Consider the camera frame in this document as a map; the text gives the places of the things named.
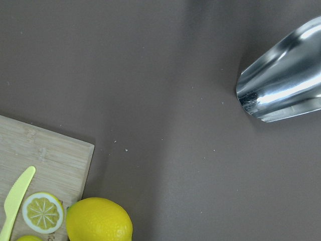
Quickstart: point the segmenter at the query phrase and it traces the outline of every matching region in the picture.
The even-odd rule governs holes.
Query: yellow fruit
[[[22,236],[17,241],[43,241],[41,238],[33,236],[33,235],[27,235],[27,236]]]
[[[61,202],[48,192],[30,195],[23,204],[22,214],[26,224],[39,233],[55,232],[64,220]]]
[[[131,241],[132,223],[127,212],[105,198],[90,197],[67,210],[70,241]]]

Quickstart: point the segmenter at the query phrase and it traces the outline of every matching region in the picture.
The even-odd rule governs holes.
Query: gray surface
[[[321,112],[263,123],[235,84],[320,6],[2,1],[0,114],[94,143],[84,197],[133,241],[319,240]]]

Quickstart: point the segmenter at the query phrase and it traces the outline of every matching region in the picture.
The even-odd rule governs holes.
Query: sliced lemon
[[[42,239],[33,235],[27,235],[20,237],[16,241],[42,241]]]
[[[64,220],[64,208],[54,195],[37,192],[25,200],[22,215],[26,224],[34,231],[52,233]]]

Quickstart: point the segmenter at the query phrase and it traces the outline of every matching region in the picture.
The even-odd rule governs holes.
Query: plastic knife
[[[14,222],[26,193],[26,190],[36,172],[34,166],[28,167],[16,180],[5,200],[6,221],[0,233],[0,241],[9,241]]]

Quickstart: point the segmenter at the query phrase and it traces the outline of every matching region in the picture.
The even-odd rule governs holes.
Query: bamboo cutting board
[[[50,192],[62,201],[66,217],[66,208],[81,199],[93,151],[94,146],[90,143],[0,115],[1,229],[6,217],[4,202],[7,194],[30,165],[36,167],[36,173],[23,201],[35,192]],[[28,234],[36,235],[43,241],[68,240],[65,220],[55,233],[36,233],[25,224],[21,206],[11,241]]]

